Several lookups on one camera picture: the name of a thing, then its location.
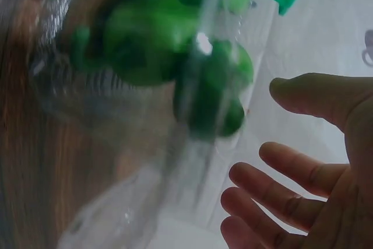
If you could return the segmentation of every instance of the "plastic wrap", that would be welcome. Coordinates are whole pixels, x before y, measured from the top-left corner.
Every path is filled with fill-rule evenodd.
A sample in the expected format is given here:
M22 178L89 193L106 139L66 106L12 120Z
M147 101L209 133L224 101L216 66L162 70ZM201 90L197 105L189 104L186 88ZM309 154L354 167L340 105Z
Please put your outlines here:
M244 123L254 70L238 38L250 7L43 0L29 67L42 106L140 166L78 214L59 249L146 248L163 209L193 222L215 141Z

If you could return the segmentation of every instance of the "transparent plastic container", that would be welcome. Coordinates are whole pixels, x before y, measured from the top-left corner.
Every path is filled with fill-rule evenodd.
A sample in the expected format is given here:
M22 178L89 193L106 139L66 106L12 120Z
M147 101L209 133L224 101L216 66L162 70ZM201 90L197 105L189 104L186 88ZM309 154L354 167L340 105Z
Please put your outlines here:
M253 82L250 0L43 0L30 80L43 108L139 170L87 205L59 249L144 249L164 209L193 223L217 139Z

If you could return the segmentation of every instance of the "finger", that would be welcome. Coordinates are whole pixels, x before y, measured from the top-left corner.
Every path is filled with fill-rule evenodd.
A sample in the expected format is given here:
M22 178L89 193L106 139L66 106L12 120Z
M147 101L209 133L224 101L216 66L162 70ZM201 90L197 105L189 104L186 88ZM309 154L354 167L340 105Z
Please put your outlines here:
M225 219L220 230L229 249L265 249L258 236L239 217Z
M329 197L348 164L323 164L294 149L279 143L264 143L261 159L273 169L292 179L308 192L320 197Z
M303 236L288 233L268 217L244 190L225 190L221 205L230 215L240 217L267 248L295 249L304 242Z
M309 73L274 79L270 93L284 109L324 118L344 131L349 114L373 96L373 78Z
M277 218L306 232L311 229L324 206L324 202L305 199L246 163L235 164L231 168L230 178Z

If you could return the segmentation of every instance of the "wooden surface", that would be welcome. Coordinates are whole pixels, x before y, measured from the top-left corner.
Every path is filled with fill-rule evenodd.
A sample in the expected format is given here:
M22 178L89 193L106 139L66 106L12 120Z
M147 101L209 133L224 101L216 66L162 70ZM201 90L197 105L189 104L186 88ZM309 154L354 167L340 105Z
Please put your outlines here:
M41 110L26 68L27 1L0 0L1 249L55 248L76 211L117 176L117 151Z

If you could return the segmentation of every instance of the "palm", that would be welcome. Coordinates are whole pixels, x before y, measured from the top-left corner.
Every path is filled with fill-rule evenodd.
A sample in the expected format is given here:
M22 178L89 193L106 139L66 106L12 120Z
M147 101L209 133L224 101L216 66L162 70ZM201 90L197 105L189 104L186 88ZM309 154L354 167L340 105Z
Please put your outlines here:
M360 121L361 115L359 117L356 111L359 111L361 106L356 106L356 103L353 110L334 108L337 109L337 115L330 115L330 112L333 112L330 109L323 113L320 111L321 107L317 108L317 104L313 104L314 108L310 109L304 98L305 94L299 92L302 91L302 80L296 82L292 87L297 93L294 93L295 90L290 86L286 88L286 98L282 99L276 96L277 93L272 93L277 102L296 113L324 117L345 131L346 147L352 165L323 164L287 146L278 143L264 144L259 155L266 164L310 193L328 200L324 202L303 198L249 164L238 163L230 171L230 178L237 188L226 190L221 198L224 209L232 215L222 223L223 236L230 249L373 248L373 192L370 188L373 180L370 172L367 172L370 168L365 168L364 172L361 171L362 168L358 169L362 162L371 161L370 157L361 160L363 155L358 153L372 151L372 135L365 138L359 136L362 131L366 132L367 125L371 126L373 122ZM316 79L314 84L316 82L320 84L320 80ZM300 101L303 102L301 107L297 106L299 100L296 97L299 95L303 99ZM366 109L373 112L373 101L370 103ZM305 231L308 235L286 232L254 201L285 223Z

